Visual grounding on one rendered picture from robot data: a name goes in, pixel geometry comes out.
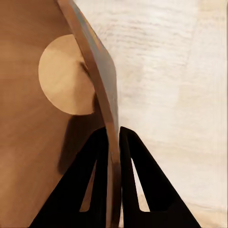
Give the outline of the trash can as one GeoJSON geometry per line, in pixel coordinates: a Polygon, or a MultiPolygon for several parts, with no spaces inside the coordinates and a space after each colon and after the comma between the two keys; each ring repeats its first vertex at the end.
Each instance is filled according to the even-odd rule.
{"type": "MultiPolygon", "coordinates": [[[[0,0],[0,228],[29,228],[88,136],[105,127],[105,228],[122,198],[117,74],[74,0],[0,0]]],[[[89,208],[95,162],[80,212],[89,208]]]]}

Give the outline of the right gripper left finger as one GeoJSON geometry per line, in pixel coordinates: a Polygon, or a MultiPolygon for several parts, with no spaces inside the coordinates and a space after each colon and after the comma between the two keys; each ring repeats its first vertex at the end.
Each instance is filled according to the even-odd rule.
{"type": "Polygon", "coordinates": [[[105,127],[88,137],[29,228],[105,228],[108,167],[105,127]],[[80,212],[96,160],[89,208],[80,212]]]}

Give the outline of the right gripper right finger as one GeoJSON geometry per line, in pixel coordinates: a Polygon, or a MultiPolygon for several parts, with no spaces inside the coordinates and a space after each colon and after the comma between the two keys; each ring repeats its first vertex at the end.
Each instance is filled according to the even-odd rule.
{"type": "Polygon", "coordinates": [[[119,128],[123,228],[201,228],[138,134],[119,128]],[[139,209],[135,165],[150,212],[139,209]]]}

